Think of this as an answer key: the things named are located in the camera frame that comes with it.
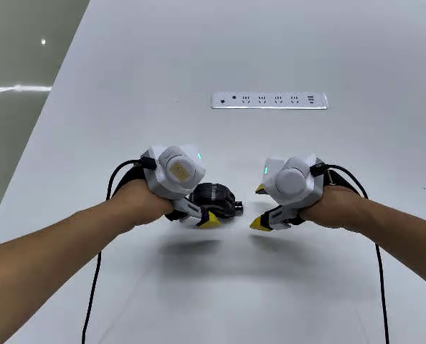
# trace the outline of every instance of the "beige label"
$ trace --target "beige label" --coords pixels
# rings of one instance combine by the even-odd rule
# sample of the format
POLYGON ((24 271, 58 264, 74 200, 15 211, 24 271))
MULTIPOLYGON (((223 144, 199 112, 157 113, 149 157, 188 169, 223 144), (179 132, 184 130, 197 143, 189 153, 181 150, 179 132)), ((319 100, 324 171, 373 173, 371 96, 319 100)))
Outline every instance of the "beige label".
POLYGON ((188 171, 186 171, 186 169, 180 163, 174 163, 170 167, 170 172, 172 172, 180 181, 185 181, 190 177, 188 171))

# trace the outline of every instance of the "shiny floor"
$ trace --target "shiny floor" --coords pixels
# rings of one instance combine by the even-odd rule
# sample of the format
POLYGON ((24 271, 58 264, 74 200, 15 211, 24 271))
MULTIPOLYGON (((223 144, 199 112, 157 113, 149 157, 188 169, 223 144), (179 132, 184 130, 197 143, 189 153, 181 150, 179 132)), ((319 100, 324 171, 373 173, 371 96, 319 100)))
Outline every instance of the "shiny floor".
POLYGON ((0 202, 89 0, 0 0, 0 202))

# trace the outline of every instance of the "white table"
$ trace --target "white table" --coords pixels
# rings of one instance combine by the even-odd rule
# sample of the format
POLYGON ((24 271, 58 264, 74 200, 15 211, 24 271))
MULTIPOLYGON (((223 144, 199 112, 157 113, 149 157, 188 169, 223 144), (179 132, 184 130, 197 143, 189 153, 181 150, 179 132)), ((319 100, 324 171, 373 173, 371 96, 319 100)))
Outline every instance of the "white table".
MULTIPOLYGON (((374 245, 314 224, 261 234, 266 156, 350 168, 426 218, 426 1, 93 0, 0 206, 0 242, 96 204, 150 144, 196 143, 245 215, 161 219, 103 252, 88 343, 383 343, 374 245), (212 110, 216 91, 326 92, 327 111, 212 110)), ((393 344, 426 343, 426 283, 388 254, 393 344)), ((78 343, 95 260, 10 340, 78 343)))

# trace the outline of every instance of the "power strip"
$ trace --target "power strip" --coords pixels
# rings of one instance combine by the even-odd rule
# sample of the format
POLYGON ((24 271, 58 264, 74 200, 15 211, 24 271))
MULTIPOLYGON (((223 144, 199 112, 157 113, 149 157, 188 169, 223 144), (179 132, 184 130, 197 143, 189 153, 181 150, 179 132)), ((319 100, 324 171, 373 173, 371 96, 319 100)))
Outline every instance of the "power strip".
POLYGON ((314 92, 216 92, 214 109, 325 110, 329 108, 324 93, 314 92))

